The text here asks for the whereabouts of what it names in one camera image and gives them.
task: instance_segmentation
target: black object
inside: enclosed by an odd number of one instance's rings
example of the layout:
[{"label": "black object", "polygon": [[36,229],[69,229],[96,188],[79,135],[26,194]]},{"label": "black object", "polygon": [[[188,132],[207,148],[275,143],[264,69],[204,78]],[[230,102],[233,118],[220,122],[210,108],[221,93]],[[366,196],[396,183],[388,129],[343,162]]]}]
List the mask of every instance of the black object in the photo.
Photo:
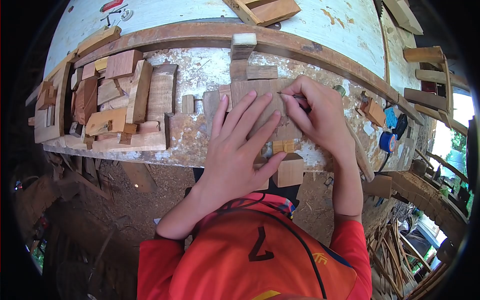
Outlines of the black object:
[{"label": "black object", "polygon": [[398,117],[398,122],[396,123],[396,127],[392,129],[392,133],[396,134],[397,141],[402,137],[407,126],[408,126],[407,115],[401,114],[400,117]]}]

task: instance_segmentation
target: left hand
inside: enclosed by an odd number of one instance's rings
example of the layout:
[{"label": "left hand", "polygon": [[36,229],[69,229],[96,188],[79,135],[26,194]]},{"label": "left hand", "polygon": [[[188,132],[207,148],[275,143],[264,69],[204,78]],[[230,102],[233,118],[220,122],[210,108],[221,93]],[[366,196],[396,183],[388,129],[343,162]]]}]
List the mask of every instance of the left hand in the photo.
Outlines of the left hand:
[{"label": "left hand", "polygon": [[228,97],[223,96],[213,118],[205,171],[192,190],[213,210],[260,188],[287,155],[279,152],[259,170],[253,169],[253,161],[280,121],[280,112],[276,110],[255,135],[246,140],[253,124],[272,101],[271,93],[255,100],[256,96],[255,91],[245,95],[228,114],[225,123]]}]

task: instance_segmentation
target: person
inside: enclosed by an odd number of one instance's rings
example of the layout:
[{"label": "person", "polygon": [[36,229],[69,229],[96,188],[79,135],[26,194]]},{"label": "person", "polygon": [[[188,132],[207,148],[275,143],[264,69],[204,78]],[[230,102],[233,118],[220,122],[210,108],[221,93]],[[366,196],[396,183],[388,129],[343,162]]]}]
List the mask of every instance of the person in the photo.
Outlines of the person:
[{"label": "person", "polygon": [[[289,117],[333,156],[335,229],[330,248],[291,221],[295,205],[278,195],[281,189],[277,195],[252,192],[286,156],[279,152],[253,169],[280,112],[249,140],[246,136],[272,94],[257,98],[250,91],[226,118],[228,98],[223,96],[213,118],[203,174],[160,220],[156,238],[140,244],[138,299],[370,299],[363,196],[341,96],[303,75],[281,93]],[[302,108],[308,106],[307,114]],[[190,234],[193,242],[185,251]]]}]

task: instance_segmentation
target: black cable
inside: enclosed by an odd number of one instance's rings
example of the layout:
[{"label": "black cable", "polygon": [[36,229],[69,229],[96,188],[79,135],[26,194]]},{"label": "black cable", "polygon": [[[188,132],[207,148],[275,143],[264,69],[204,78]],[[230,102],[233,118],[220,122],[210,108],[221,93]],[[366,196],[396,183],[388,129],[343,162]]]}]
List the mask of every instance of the black cable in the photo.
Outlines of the black cable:
[{"label": "black cable", "polygon": [[324,288],[324,283],[322,282],[322,278],[320,277],[320,273],[318,272],[318,268],[317,268],[317,265],[315,264],[315,260],[312,256],[312,252],[310,251],[310,248],[308,248],[308,245],[307,243],[305,243],[305,241],[301,238],[300,235],[298,235],[297,232],[295,232],[287,223],[283,222],[280,218],[274,216],[274,215],[271,215],[269,213],[266,213],[266,212],[262,212],[262,211],[258,211],[258,210],[254,210],[254,209],[245,209],[243,207],[247,207],[247,206],[251,206],[253,204],[257,204],[258,202],[260,202],[261,200],[258,200],[258,201],[255,201],[254,203],[249,203],[249,204],[246,204],[242,207],[237,207],[237,208],[230,208],[230,209],[224,209],[224,210],[221,210],[221,211],[217,211],[219,214],[225,214],[225,213],[229,213],[229,212],[234,212],[234,211],[251,211],[251,212],[256,212],[256,213],[259,213],[261,215],[264,215],[264,216],[268,216],[270,218],[272,218],[273,220],[279,222],[280,224],[282,224],[286,229],[288,229],[298,240],[299,242],[302,244],[303,248],[305,249],[305,251],[307,252],[308,254],[308,257],[310,258],[310,263],[312,264],[312,267],[313,267],[313,270],[315,271],[315,275],[317,276],[317,280],[318,280],[318,284],[320,285],[320,290],[322,291],[322,297],[324,299],[327,299],[327,295],[326,295],[326,292],[325,292],[325,288]]}]

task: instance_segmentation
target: blue object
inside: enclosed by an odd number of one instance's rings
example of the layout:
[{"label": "blue object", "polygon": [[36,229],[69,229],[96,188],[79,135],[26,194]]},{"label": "blue object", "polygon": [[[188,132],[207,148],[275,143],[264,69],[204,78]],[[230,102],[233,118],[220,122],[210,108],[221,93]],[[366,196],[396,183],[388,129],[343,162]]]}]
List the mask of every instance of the blue object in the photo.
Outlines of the blue object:
[{"label": "blue object", "polygon": [[398,118],[396,117],[393,111],[393,107],[387,108],[385,110],[385,115],[386,115],[386,123],[387,123],[388,129],[396,128]]},{"label": "blue object", "polygon": [[392,153],[395,149],[396,135],[391,132],[383,132],[380,136],[380,149]]}]

